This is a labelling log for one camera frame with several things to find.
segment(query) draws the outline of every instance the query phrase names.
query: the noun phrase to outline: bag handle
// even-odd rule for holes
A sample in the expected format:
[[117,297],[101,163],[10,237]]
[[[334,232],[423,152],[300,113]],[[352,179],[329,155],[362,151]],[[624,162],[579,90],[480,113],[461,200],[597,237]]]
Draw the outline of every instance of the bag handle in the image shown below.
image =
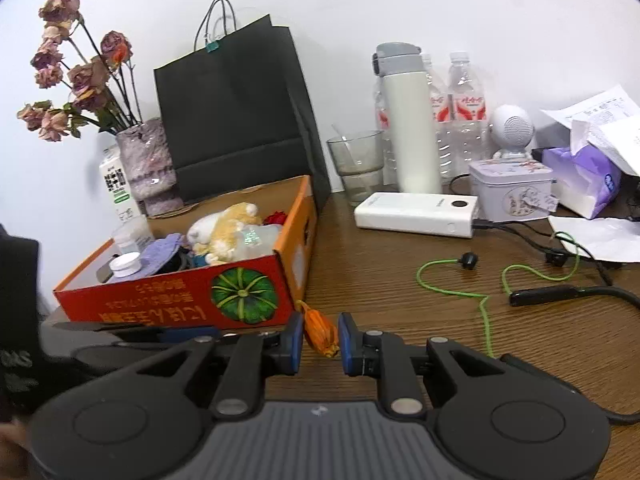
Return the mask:
[[238,22],[236,22],[236,12],[234,11],[234,8],[233,8],[233,5],[231,5],[231,2],[229,0],[213,0],[209,6],[209,9],[204,15],[204,18],[200,22],[200,26],[198,27],[198,31],[196,32],[196,37],[193,40],[194,52],[196,51],[196,46],[198,44],[198,35],[200,34],[200,31],[202,30],[203,26],[204,26],[205,46],[209,46],[210,44],[215,43],[215,41],[210,41],[210,38],[209,38],[209,22],[211,20],[211,14],[213,12],[213,8],[216,6],[217,3],[220,3],[222,5],[222,27],[223,27],[223,30],[225,31],[225,36],[228,34],[226,30],[227,15],[226,15],[225,2],[229,6],[229,9],[231,10],[231,16],[232,16],[232,19],[234,20],[234,32],[238,30]]

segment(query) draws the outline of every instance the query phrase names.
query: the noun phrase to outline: green cable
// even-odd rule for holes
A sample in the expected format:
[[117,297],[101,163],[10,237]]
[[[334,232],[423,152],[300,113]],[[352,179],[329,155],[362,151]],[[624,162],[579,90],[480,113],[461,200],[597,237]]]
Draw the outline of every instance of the green cable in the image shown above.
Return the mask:
[[489,315],[487,314],[487,311],[484,307],[486,302],[489,300],[489,296],[487,294],[476,294],[474,292],[446,290],[445,288],[439,288],[437,286],[429,285],[422,279],[422,272],[427,267],[431,267],[435,264],[456,264],[457,262],[457,260],[434,260],[432,262],[427,262],[417,270],[417,272],[415,273],[415,279],[418,282],[418,285],[423,286],[427,290],[432,290],[433,292],[448,294],[449,296],[461,296],[462,298],[482,298],[480,300],[480,303],[478,304],[478,310],[480,310],[480,314],[482,315],[482,325],[484,326],[484,346],[486,348],[486,354],[489,357],[494,358],[494,348],[491,341],[491,320],[489,320]]
[[[569,238],[569,240],[567,241],[570,241],[574,244],[576,243],[575,239],[569,233],[564,231],[556,231],[551,235],[551,237],[556,238],[556,235],[560,235],[560,234],[566,235]],[[491,358],[495,358],[494,348],[492,343],[492,336],[491,336],[491,320],[485,308],[486,302],[489,300],[491,296],[489,296],[488,294],[477,294],[475,292],[447,290],[446,288],[439,288],[437,286],[429,285],[422,279],[422,273],[427,267],[431,267],[436,264],[456,264],[457,262],[458,260],[434,260],[432,262],[427,262],[422,266],[420,266],[420,268],[416,271],[415,280],[418,282],[418,285],[422,286],[423,288],[426,288],[427,290],[432,290],[433,292],[439,292],[441,294],[447,294],[449,296],[460,296],[462,298],[481,298],[480,303],[478,304],[478,310],[482,315],[482,325],[484,327],[484,346],[486,348],[486,354]],[[577,246],[575,247],[575,261],[574,261],[573,268],[567,275],[560,276],[559,278],[556,278],[554,276],[547,276],[546,274],[543,274],[539,270],[534,269],[533,267],[530,267],[528,265],[513,264],[505,267],[502,270],[502,273],[500,276],[502,280],[502,288],[504,289],[507,295],[511,294],[511,287],[509,287],[509,283],[507,282],[507,272],[513,269],[526,270],[528,272],[535,274],[537,277],[542,278],[543,280],[548,280],[550,282],[564,282],[565,280],[568,280],[570,277],[572,277],[575,274],[576,270],[578,270],[579,264],[580,264],[580,251],[578,250]]]

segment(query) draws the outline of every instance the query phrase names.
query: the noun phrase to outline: vase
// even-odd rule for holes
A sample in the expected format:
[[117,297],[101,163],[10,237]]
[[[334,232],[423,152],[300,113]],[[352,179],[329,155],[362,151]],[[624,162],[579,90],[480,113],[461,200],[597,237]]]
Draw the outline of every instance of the vase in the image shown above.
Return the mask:
[[118,132],[116,140],[131,192],[145,204],[148,215],[184,206],[177,193],[174,163],[160,118]]

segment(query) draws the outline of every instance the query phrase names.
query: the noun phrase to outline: purple tissue package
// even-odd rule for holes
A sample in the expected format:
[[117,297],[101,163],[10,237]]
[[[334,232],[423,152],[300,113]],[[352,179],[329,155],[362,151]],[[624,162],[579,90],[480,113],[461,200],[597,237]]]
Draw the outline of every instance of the purple tissue package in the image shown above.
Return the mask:
[[569,148],[549,148],[542,154],[542,163],[554,170],[553,195],[587,219],[602,211],[620,190],[620,170],[590,144],[576,155]]

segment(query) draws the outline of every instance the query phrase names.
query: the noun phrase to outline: white thermos bottle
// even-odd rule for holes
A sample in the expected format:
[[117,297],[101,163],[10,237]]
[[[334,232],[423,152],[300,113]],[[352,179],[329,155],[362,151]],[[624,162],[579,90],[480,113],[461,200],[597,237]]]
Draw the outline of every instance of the white thermos bottle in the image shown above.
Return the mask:
[[382,79],[400,191],[441,193],[436,127],[420,48],[379,44],[373,70]]

